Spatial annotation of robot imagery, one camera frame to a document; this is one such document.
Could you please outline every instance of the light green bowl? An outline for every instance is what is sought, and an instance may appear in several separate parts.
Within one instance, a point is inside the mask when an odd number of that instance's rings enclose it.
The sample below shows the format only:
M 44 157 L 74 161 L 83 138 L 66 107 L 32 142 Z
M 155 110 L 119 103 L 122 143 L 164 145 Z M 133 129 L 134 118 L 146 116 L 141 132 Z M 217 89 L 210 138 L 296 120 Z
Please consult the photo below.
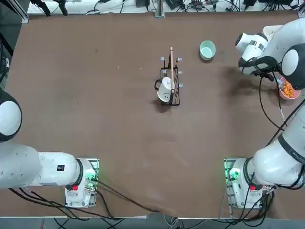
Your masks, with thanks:
M 203 41 L 200 44 L 200 56 L 203 60 L 209 61 L 216 54 L 216 46 L 211 41 Z

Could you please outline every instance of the floor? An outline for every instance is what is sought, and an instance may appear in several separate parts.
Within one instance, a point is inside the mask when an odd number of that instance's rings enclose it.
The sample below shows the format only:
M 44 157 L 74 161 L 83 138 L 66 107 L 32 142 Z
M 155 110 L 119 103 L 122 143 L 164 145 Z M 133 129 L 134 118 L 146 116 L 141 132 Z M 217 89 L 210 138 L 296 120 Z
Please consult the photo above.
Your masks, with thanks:
M 21 5 L 27 9 L 29 0 L 20 0 Z M 0 6 L 0 31 L 7 39 L 12 48 L 15 47 L 19 31 L 21 28 L 21 20 L 12 11 L 5 6 Z M 66 219 L 58 219 L 60 224 L 64 223 Z M 201 220 L 183 220 L 185 228 L 191 228 L 198 224 Z M 53 218 L 0 218 L 1 229 L 57 229 L 59 226 L 55 223 Z M 304 220 L 266 220 L 258 229 L 302 229 L 304 228 Z M 198 229 L 221 229 L 225 228 L 226 224 L 207 220 L 205 223 L 196 227 Z M 235 229 L 245 229 L 247 226 L 240 223 L 233 226 Z M 70 219 L 65 225 L 66 229 L 106 229 L 107 224 L 101 219 L 90 219 L 89 221 L 78 221 Z M 151 214 L 147 219 L 125 219 L 119 226 L 119 229 L 167 229 L 168 226 L 164 221 L 162 214 Z
M 57 219 L 60 224 L 64 223 L 66 219 Z M 183 220 L 184 227 L 190 228 L 201 220 Z M 304 228 L 304 221 L 301 220 L 266 220 L 258 229 L 302 229 Z M 1 229 L 57 229 L 59 226 L 55 223 L 53 218 L 30 218 L 30 219 L 0 219 Z M 207 220 L 205 223 L 196 227 L 197 229 L 224 229 L 226 224 Z M 89 221 L 78 221 L 70 219 L 64 227 L 66 229 L 106 229 L 108 227 L 101 219 L 90 219 Z M 117 229 L 168 229 L 164 222 L 163 215 L 152 214 L 147 219 L 125 219 Z M 232 226 L 234 229 L 245 229 L 246 225 L 240 223 Z

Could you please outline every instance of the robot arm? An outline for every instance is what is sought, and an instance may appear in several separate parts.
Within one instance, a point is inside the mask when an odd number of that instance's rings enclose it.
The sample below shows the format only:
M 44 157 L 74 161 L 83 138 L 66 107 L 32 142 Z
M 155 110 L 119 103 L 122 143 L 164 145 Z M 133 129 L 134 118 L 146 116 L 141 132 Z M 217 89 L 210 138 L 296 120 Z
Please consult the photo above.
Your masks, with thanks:
M 294 89 L 305 88 L 305 18 L 282 26 L 270 42 L 262 33 L 242 33 L 235 46 L 242 55 L 238 67 L 243 74 L 279 72 Z
M 95 206 L 98 170 L 88 159 L 63 152 L 37 152 L 8 142 L 20 130 L 22 112 L 18 102 L 0 89 L 0 189 L 27 186 L 65 186 L 66 205 Z
M 270 42 L 265 35 L 241 34 L 236 41 L 243 74 L 268 77 L 279 72 L 296 90 L 305 88 L 305 18 L 282 26 Z M 286 130 L 253 158 L 239 158 L 230 172 L 235 200 L 251 208 L 262 196 L 263 185 L 302 187 L 305 165 L 305 106 L 301 106 Z

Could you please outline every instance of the black wire rack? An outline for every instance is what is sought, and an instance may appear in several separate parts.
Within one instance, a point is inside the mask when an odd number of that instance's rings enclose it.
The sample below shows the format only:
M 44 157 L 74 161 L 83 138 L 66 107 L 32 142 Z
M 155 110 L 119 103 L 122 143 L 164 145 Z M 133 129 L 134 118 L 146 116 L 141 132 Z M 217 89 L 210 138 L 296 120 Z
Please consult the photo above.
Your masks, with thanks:
M 167 105 L 167 106 L 179 106 L 180 105 L 180 93 L 179 93 L 180 85 L 179 85 L 179 70 L 178 70 L 178 62 L 180 59 L 181 58 L 176 59 L 176 64 L 174 65 L 174 68 L 173 68 L 173 74 L 174 74 L 173 80 L 174 80 L 175 88 L 171 90 L 170 100 L 168 102 L 161 101 L 162 105 Z M 160 69 L 161 82 L 162 82 L 162 79 L 167 76 L 168 70 L 169 71 L 171 70 L 171 53 L 168 58 L 167 67 L 165 67 L 165 58 L 163 57 L 163 67 Z

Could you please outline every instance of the table surface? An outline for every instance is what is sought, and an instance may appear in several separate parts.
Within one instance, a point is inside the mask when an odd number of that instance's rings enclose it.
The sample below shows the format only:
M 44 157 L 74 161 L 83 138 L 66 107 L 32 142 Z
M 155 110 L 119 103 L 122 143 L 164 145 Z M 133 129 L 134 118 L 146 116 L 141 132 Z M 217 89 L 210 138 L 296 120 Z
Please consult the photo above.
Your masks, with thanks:
M 100 178 L 134 200 L 174 216 L 217 218 L 224 158 L 253 156 L 275 131 L 260 108 L 258 77 L 237 68 L 235 40 L 294 19 L 291 11 L 171 14 L 165 20 L 149 14 L 31 18 L 22 26 L 7 86 L 23 111 L 14 141 L 98 157 Z M 210 63 L 199 56 L 203 40 L 217 48 Z M 184 88 L 181 105 L 167 109 L 153 84 L 170 46 L 183 58 Z M 264 80 L 262 99 L 279 124 L 275 87 Z M 297 104 L 283 102 L 284 113 Z M 64 201 L 61 187 L 34 190 Z M 147 214 L 102 191 L 114 215 Z M 61 215 L 7 190 L 1 201 L 7 203 L 1 216 Z M 221 217 L 229 217 L 225 202 Z M 304 219 L 304 204 L 304 190 L 277 190 L 268 217 Z M 106 215 L 100 200 L 90 210 Z

